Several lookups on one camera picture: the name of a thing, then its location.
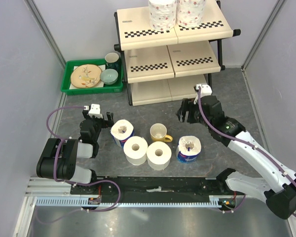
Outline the plain white paper towel roll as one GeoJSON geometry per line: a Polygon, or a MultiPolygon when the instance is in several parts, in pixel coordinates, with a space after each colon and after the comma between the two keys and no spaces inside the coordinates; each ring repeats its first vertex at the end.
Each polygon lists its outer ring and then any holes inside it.
{"type": "Polygon", "coordinates": [[[142,165],[147,160],[148,143],[143,137],[132,136],[124,144],[126,159],[132,165],[142,165]]]}
{"type": "Polygon", "coordinates": [[[171,156],[172,151],[164,142],[157,141],[148,146],[148,164],[154,170],[164,170],[169,165],[171,156]]]}

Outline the floral white paper towel roll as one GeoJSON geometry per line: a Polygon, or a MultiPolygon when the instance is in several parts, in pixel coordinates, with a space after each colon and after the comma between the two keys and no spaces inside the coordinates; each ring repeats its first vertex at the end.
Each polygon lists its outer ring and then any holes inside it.
{"type": "Polygon", "coordinates": [[[201,24],[206,0],[179,0],[177,3],[176,22],[186,28],[201,24]]]}

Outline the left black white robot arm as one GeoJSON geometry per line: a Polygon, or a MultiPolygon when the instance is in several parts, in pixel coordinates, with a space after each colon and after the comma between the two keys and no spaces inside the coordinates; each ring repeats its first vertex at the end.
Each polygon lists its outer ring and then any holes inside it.
{"type": "Polygon", "coordinates": [[[107,119],[83,112],[78,139],[49,138],[36,167],[37,176],[81,185],[87,194],[98,190],[98,179],[94,170],[77,165],[78,158],[95,158],[98,154],[98,138],[102,129],[114,125],[113,113],[107,112],[107,119]]]}

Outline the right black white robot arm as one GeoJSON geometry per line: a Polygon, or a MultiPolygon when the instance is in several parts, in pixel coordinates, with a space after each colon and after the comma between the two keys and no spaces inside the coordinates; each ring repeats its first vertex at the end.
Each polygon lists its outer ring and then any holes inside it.
{"type": "Polygon", "coordinates": [[[262,177],[259,180],[228,168],[216,182],[219,193],[241,192],[264,202],[281,219],[296,217],[296,172],[260,146],[238,120],[226,116],[216,96],[198,101],[185,98],[176,115],[182,122],[205,125],[216,141],[241,156],[262,177]]]}

